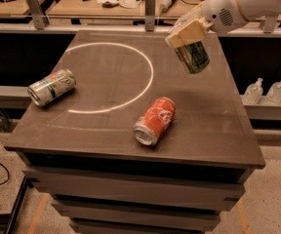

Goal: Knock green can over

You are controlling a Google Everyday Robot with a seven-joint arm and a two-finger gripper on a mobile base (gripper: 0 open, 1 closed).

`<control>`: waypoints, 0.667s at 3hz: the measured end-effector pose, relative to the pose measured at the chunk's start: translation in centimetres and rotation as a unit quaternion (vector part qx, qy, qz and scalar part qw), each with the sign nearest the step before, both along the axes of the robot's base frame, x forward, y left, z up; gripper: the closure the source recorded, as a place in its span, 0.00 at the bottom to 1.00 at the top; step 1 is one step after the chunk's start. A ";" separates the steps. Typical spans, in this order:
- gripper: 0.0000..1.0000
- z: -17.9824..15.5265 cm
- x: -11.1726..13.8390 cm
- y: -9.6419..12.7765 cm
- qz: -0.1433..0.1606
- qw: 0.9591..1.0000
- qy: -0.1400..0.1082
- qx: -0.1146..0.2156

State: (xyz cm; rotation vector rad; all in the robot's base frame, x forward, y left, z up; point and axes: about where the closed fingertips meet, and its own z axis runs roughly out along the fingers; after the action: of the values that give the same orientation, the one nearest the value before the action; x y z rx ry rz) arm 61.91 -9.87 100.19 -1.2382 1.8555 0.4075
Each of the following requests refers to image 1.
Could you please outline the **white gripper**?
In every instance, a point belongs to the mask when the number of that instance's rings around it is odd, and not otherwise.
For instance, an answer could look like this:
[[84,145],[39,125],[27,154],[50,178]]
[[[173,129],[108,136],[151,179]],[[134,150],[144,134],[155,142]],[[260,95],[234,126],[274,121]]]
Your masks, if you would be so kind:
[[236,0],[205,0],[181,16],[166,37],[169,46],[176,49],[203,40],[210,29],[229,32],[245,25]]

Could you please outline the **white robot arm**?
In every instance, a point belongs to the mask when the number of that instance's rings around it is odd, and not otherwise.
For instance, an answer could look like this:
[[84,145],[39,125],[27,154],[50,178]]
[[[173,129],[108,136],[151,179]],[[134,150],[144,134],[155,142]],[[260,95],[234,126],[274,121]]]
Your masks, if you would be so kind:
[[205,0],[181,16],[166,42],[174,49],[203,40],[209,30],[229,32],[264,16],[281,15],[281,0]]

